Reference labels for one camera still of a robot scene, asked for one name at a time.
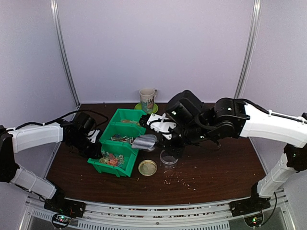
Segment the clear plastic round container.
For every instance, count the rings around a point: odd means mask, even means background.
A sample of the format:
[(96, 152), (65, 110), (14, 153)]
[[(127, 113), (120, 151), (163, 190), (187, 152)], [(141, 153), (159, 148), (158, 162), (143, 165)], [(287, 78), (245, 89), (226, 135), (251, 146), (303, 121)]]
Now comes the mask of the clear plastic round container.
[(162, 150), (160, 153), (160, 162), (165, 169), (173, 169), (177, 166), (178, 157), (170, 155), (167, 151)]

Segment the green candy bin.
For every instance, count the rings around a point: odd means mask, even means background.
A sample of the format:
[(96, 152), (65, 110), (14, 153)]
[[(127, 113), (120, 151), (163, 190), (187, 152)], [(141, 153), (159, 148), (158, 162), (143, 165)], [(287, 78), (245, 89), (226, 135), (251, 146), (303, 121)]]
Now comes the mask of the green candy bin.
[(136, 124), (114, 122), (107, 125), (101, 143), (128, 143), (130, 146), (135, 138), (145, 134), (145, 128)]
[(98, 159), (88, 159), (98, 173), (109, 173), (116, 177), (131, 177), (139, 150), (127, 142), (104, 140)]
[(142, 128), (139, 120), (143, 115), (146, 115), (143, 110), (117, 109), (112, 116), (110, 123), (132, 124), (136, 127)]

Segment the silver metal scoop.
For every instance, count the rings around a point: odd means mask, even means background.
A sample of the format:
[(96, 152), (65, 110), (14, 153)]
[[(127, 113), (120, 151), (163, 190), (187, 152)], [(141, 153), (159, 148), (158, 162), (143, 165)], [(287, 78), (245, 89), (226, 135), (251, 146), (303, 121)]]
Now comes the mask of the silver metal scoop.
[(157, 142), (156, 135), (145, 134), (135, 138), (131, 147), (137, 150), (153, 151)]

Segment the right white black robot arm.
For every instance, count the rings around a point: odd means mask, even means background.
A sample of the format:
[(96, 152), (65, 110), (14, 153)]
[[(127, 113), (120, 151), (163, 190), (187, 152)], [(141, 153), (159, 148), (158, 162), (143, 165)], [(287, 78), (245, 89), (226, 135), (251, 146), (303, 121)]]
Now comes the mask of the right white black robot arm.
[(246, 200), (249, 211), (257, 211), (264, 201), (292, 174), (307, 168), (307, 118), (275, 113), (247, 99), (222, 98), (209, 108), (191, 91), (175, 95), (157, 122), (169, 146), (180, 148), (205, 140), (217, 143), (223, 138), (264, 138), (286, 144), (271, 171), (254, 184)]

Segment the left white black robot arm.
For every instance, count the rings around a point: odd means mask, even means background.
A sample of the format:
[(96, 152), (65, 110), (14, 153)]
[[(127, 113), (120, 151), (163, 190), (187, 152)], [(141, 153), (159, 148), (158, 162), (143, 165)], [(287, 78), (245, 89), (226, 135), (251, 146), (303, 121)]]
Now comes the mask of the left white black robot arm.
[(46, 123), (29, 122), (14, 128), (0, 127), (0, 180), (35, 193), (59, 213), (69, 209), (65, 193), (55, 184), (28, 171), (15, 161), (20, 151), (50, 143), (64, 142), (91, 159), (102, 158), (99, 138), (102, 135), (89, 111), (77, 112), (67, 121), (64, 117)]

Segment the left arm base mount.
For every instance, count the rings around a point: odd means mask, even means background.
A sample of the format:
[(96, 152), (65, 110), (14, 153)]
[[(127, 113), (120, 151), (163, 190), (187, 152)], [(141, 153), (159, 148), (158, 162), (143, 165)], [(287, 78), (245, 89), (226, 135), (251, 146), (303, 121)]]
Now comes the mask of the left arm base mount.
[(86, 204), (80, 201), (69, 200), (66, 198), (47, 199), (44, 204), (44, 209), (64, 214), (65, 216), (82, 218)]

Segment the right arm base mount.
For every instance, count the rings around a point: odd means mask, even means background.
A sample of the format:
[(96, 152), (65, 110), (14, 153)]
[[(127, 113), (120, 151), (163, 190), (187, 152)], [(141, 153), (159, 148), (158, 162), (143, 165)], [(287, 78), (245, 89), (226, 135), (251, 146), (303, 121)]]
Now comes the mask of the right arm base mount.
[(246, 198), (229, 203), (233, 217), (247, 215), (270, 208), (270, 200), (265, 198)]

